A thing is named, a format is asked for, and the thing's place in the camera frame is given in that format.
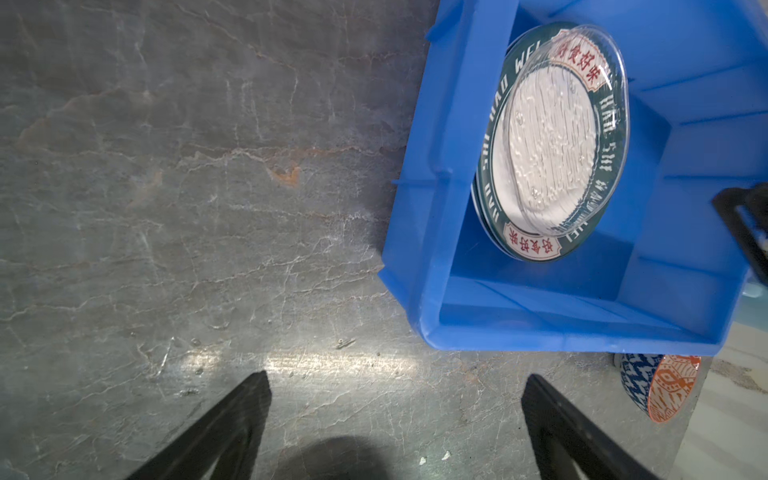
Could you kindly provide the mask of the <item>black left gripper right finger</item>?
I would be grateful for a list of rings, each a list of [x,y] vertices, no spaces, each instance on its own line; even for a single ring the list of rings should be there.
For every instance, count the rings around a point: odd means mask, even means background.
[[[542,479],[654,479],[564,395],[538,374],[521,405]]]

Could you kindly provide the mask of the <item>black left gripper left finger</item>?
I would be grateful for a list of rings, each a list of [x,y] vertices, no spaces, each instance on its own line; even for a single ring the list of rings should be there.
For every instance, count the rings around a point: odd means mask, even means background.
[[[255,372],[131,479],[249,479],[264,434],[272,392],[265,371]]]

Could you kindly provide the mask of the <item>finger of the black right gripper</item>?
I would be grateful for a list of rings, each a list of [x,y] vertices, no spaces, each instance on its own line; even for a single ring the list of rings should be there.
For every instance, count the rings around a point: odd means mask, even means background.
[[[726,188],[711,204],[735,240],[756,279],[767,286],[767,183]]]

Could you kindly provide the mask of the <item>white plate green rim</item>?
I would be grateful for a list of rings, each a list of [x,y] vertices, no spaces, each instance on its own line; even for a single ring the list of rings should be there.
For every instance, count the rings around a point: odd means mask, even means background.
[[[492,241],[507,255],[528,262],[558,260],[577,249],[596,229],[605,208],[588,222],[562,236],[540,235],[525,222],[515,193],[515,182],[507,163],[503,140],[503,117],[516,80],[516,69],[534,42],[546,41],[558,30],[576,26],[556,22],[537,26],[519,36],[507,48],[494,92],[483,146],[475,173],[472,198],[479,219]]]

